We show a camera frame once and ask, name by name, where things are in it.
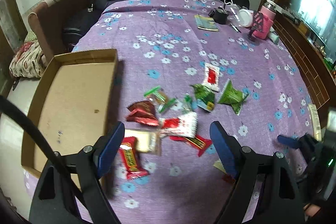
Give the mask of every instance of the floor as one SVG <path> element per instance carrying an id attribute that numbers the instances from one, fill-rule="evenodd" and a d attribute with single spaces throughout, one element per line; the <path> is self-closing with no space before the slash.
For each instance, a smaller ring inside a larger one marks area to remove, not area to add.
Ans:
<path id="1" fill-rule="evenodd" d="M 10 91 L 8 100 L 26 115 L 38 80 L 20 80 L 14 91 Z M 17 211 L 28 219 L 32 198 L 24 186 L 24 173 L 21 167 L 21 142 L 23 129 L 6 115 L 0 118 L 0 186 L 5 196 L 10 197 Z"/>

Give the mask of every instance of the purple floral bedspread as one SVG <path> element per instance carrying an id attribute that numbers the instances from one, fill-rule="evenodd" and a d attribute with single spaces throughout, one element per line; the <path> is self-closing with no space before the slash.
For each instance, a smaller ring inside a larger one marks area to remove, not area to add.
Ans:
<path id="1" fill-rule="evenodd" d="M 279 134 L 312 133 L 310 97 L 300 72 L 282 42 L 258 40 L 260 45 L 254 46 L 247 39 L 248 30 L 237 33 L 228 25 L 219 25 L 219 32 L 199 30 L 194 15 L 206 16 L 219 5 L 210 0 L 114 3 L 74 51 L 118 50 L 120 63 L 111 102 L 118 110 L 113 109 L 111 115 L 126 128 L 141 128 L 125 121 L 126 107 L 142 100 L 146 90 L 161 85 L 168 96 L 182 100 L 185 93 L 193 95 L 190 84 L 202 82 L 205 62 L 219 66 L 220 87 L 230 78 L 236 89 L 250 95 L 239 116 L 226 105 L 216 104 L 212 113 L 195 107 L 197 133 L 209 139 L 211 122 L 220 121 L 241 145 L 257 153 L 282 151 L 293 172 L 300 174 L 301 155 L 276 142 Z M 177 117 L 180 110 L 178 102 L 164 117 Z M 198 157 L 194 148 L 165 138 L 161 157 L 141 154 L 150 175 L 126 180 L 118 155 L 114 174 L 108 176 L 110 203 L 122 223 L 213 223 L 231 189 L 223 173 L 213 167 L 218 158 L 213 145 Z M 33 194 L 37 179 L 25 175 L 26 187 Z M 245 221 L 253 216 L 259 190 L 256 183 Z M 81 212 L 89 219 L 82 207 Z"/>

